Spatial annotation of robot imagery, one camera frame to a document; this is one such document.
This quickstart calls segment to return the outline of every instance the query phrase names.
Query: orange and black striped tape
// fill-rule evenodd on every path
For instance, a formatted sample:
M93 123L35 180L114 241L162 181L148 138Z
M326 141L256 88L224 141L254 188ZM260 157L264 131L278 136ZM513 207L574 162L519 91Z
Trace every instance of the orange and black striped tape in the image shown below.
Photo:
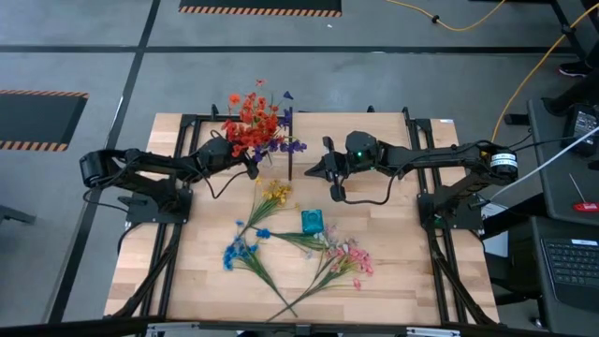
M285 8L248 8L248 7L208 7L208 6L183 6L181 13L195 14L241 14L241 15L284 15L284 16L311 16L339 18L340 10L322 9L285 9Z
M0 150L62 152L67 147L68 144L64 143L0 140Z
M90 95L81 92L35 91L35 90L0 90L0 95L53 95L89 98Z

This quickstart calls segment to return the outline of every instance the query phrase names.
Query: flower bouquet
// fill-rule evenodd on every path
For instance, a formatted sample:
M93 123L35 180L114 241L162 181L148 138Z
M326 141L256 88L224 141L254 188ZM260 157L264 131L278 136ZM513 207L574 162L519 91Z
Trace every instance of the flower bouquet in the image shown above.
M274 95L270 95L269 101L260 93L264 83L265 80L257 80L258 93L246 95L242 104L239 94L229 97L229 115L237 112L242 121L238 124L229 119L222 126L222 129L226 130L226 139L235 144L233 145L235 157L253 151L256 162L260 162L268 153L281 151L292 154L307 149L306 144L299 139L281 134L281 130L285 130L291 124L293 107L284 109L285 115L281 119L277 116L277 111L283 99L293 100L293 96L285 92L283 99L274 105Z

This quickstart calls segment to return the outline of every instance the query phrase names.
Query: black cable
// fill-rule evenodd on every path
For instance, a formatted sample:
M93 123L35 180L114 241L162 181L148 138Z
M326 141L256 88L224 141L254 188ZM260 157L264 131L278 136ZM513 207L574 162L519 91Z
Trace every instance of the black cable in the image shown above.
M130 231L137 228L139 225L141 225L141 223L131 224L131 226L125 232L123 232L123 234L121 234L121 237L119 238L119 243L116 246L116 255L117 256L119 254L121 254L121 246L123 245L124 237L126 237Z
M541 140L541 141L534 142L534 143L531 143L531 144L528 144L528 145L520 146L517 149L514 149L512 151L513 152L518 152L518 151L522 151L524 149L528 149L528 148L533 147L533 146L543 145L543 144L547 144L547 143L551 143L551 142L555 142L555 141L571 140L571 139L578 139L578 137L564 137L564 138L560 138L560 139Z
M220 134L218 131L216 131L216 130L210 130L210 135L211 135L213 138L218 138L218 137L222 138L222 137L223 137L223 135L221 135L221 134Z
M128 210L118 207L118 206L114 206L114 205L110 205L107 203L103 203L103 202L95 202L95 201L91 201L90 199L88 199L87 197L89 196L90 193L92 193L94 189L90 188L87 191L85 191L85 193L83 193L83 201L89 203L89 204L94 204L94 205L98 205L98 206L104 206L104 207L108 207L108 208L112 208L113 210L119 210L119 211L123 211L125 213L129 213Z
M528 135L527 135L526 137L524 137L524 139L523 139L523 140L520 140L520 141L518 141L518 142L515 142L515 143L513 143L512 145L508 146L508 148L510 148L510 149L511 149L511 148L513 148L514 146L518 146L518 145L520 145L521 143L523 143L524 141L526 141L527 139L529 139L529 138L530 138L530 137L532 137L532 136L533 136L533 130L532 130L530 127L529 127L529 129L528 129Z
M487 144L491 144L491 145L495 145L492 142L488 141L488 140L479 140L476 141L472 144L470 144L469 146L466 146L465 148L455 152L455 154L461 154L464 153L470 149L472 149L473 147L477 146L480 143L487 143ZM500 146L500 145L496 145L499 148L506 148L504 146ZM357 205L357 204L363 204L363 203L370 203L373 205L385 205L387 203L387 201L389 201L389 198L391 197L391 186L393 185L393 181L395 180L395 177L397 177L401 172L402 169L405 168L406 165L412 163L413 161L420 159L422 157L426 157L426 156L436 156L436 155L446 155L446 154L423 154L423 155L419 155L417 157L412 158L410 161L403 163L396 171L395 173L393 173L393 175L391 176L391 179L389 179L389 184L387 186L387 196L385 197L385 199L383 201L374 201L374 200L356 200L356 201L349 201L347 199L343 199L342 201L348 205ZM343 186L343 182L345 181L345 177L343 177L341 179L341 181L339 182L339 184L337 185L337 190L339 195L341 195L341 187Z
M229 186L229 184L230 184L230 183L232 183L232 182L233 182L233 180L234 180L235 178L237 178L237 177L241 176L242 174L245 174L245 173L247 173L247 170L245 170L245 171L239 172L239 173L235 174L234 176L232 176L232 177L231 177L231 179L229 179L229 180L228 180L228 182L226 182L226 183L225 183L225 186L223 187L223 189L222 189L220 192L218 192L218 194L215 196L215 195L214 195L214 189L212 188L212 184L210 183L210 181L208 180L208 178L206 178L206 177L205 177L205 176L202 174L202 172L200 172L200 171L199 171L199 169L197 169L197 168L193 168L193 167L190 167L189 165L186 165L186 166L187 166L188 168L192 169L192 170L193 170L195 173L199 174L199 176L200 176L200 177L202 177L202 179L203 179L203 180L206 182L206 184L208 185L208 188L210 188L210 193L212 194L212 197L213 197L213 198L215 198L215 199L219 198L219 197L220 197L220 196L223 194L223 192L225 192L226 188Z
M216 196L214 195L214 190L212 189L212 185L210 184L210 181L208 179L206 179L206 178L204 178L204 180L206 181L206 184L208 185L208 188L210 188L210 193L212 194L212 197L215 198L215 199L217 199L217 198L219 198L223 194L223 192L225 192L225 190L228 187L228 185L231 182L233 182L233 180L235 178L237 178L237 177L239 177L239 176L241 176L242 174L245 174L245 173L247 173L247 170L245 170L243 172L239 172L239 173L235 174L234 176L232 176L231 179L229 179L228 182L225 183L225 186L223 187L223 189L220 192L218 192L218 194Z

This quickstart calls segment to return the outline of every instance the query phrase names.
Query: black keyboard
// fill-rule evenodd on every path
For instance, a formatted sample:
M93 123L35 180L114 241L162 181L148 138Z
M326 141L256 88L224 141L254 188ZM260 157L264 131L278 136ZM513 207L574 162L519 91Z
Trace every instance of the black keyboard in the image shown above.
M545 239L554 283L599 287L599 245L596 241Z

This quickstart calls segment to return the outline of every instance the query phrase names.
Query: white cable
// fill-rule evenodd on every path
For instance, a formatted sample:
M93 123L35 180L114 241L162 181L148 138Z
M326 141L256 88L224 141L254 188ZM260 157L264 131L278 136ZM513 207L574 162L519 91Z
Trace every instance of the white cable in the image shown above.
M545 164L543 164L540 167L536 168L534 171L532 171L531 173L525 175L524 177L522 177L522 178L516 180L515 182L509 184L508 186L500 189L499 192L495 193L495 195L489 199L489 201L493 200L495 197L499 196L500 194L502 194L503 192L507 191L508 189L514 187L515 185L517 185L517 184L519 184L519 183L527 180L533 174L535 174L536 172L540 171L541 169L544 169L547 165L551 164L555 159L559 158L562 154L565 154L566 152L568 152L568 150L570 150L573 147L577 146L577 144L579 144L584 139L587 139L588 137L590 137L592 134L594 134L598 130L599 130L599 126L595 127L593 129L593 131L589 132L588 134L584 135L582 138L580 138L577 141L573 142L568 147L566 147L565 149L561 150L558 154L555 154L551 159L549 159L547 162L545 162Z

